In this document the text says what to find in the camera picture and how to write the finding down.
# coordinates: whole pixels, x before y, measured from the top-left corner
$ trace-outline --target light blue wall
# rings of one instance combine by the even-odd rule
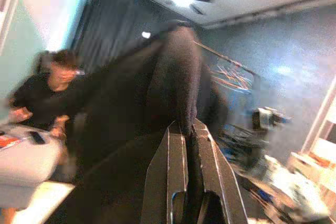
[[[52,43],[55,42],[56,50],[71,46],[86,2],[87,0],[67,0],[65,6],[66,15],[62,17],[60,24],[60,26],[63,26],[59,31],[60,37],[52,38],[58,40],[52,41]]]
[[[32,72],[35,55],[46,47],[19,0],[0,56],[0,119],[7,115],[4,106],[8,94]]]

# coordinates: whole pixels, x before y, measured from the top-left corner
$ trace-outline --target black cloth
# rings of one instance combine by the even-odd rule
[[[48,73],[36,74],[28,78],[28,80],[14,92],[14,102],[12,105],[18,108],[26,107],[33,113],[29,119],[20,122],[20,124],[36,127],[42,130],[49,130],[54,123],[56,118],[54,115],[35,113],[36,111],[34,109],[34,104],[49,99],[56,93],[49,87],[48,79]]]
[[[209,75],[193,40],[191,29],[170,24],[44,102],[45,113],[87,114],[78,138],[84,177],[46,223],[139,223],[146,170],[166,127],[177,120],[189,136],[198,107],[226,108],[210,78],[200,85],[201,76]],[[197,97],[202,102],[196,107]]]

